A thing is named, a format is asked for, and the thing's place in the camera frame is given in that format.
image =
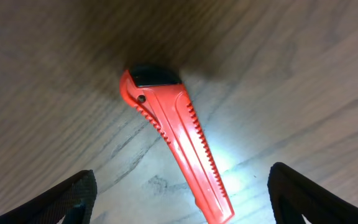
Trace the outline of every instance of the round hole in handle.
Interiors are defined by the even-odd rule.
[[[139,103],[144,103],[144,102],[146,102],[146,96],[144,96],[144,95],[139,95],[139,96],[137,97],[137,101],[138,101]]]

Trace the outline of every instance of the red utility knife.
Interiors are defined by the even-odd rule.
[[[124,72],[120,92],[168,144],[207,222],[226,223],[232,218],[229,196],[178,76],[165,68],[138,65]]]

